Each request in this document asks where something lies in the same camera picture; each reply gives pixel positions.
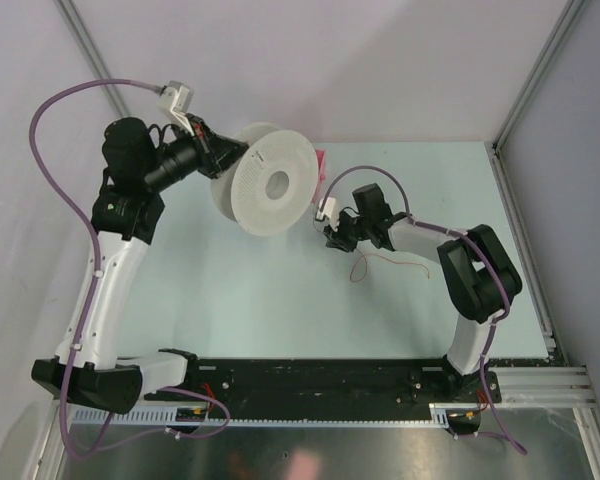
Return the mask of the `white plastic spool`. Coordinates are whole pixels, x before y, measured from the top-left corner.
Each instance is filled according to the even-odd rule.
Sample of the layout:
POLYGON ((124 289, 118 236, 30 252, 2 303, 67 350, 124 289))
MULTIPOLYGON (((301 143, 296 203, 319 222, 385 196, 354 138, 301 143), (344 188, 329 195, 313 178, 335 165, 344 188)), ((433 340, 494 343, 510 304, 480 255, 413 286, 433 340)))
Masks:
POLYGON ((250 124, 234 138, 248 149, 210 183, 216 207, 254 236, 286 231, 314 197, 319 180, 316 150, 302 134, 266 122, 250 124))

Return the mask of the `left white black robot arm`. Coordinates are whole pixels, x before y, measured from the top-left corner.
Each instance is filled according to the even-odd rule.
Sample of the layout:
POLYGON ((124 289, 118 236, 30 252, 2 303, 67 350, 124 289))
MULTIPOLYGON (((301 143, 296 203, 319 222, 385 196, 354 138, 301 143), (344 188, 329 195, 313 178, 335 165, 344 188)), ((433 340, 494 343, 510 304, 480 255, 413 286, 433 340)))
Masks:
POLYGON ((126 117, 104 131, 106 167, 87 220, 92 250, 83 303, 54 356, 36 360, 31 371, 36 383, 68 403, 126 414, 164 387, 182 400, 200 390, 188 353, 166 349, 122 359, 116 352, 133 279, 165 208, 162 192, 194 172, 217 179, 248 149, 246 141, 216 134, 195 115, 184 120, 159 127, 126 117))

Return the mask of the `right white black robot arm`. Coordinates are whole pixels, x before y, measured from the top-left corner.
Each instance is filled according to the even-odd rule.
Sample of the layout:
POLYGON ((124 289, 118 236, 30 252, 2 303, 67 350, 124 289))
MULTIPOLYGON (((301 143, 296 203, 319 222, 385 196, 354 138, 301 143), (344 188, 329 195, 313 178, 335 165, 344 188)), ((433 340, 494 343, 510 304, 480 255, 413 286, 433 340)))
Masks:
POLYGON ((464 401, 484 377, 498 324, 510 314, 522 291, 518 270, 494 229, 480 224, 468 230, 442 227, 394 213, 377 184, 353 192, 352 214, 326 197, 317 204, 315 219, 323 222, 326 246, 352 252, 370 242, 377 249, 406 252, 438 264, 458 319, 443 357, 448 371, 441 376, 443 393, 464 401))

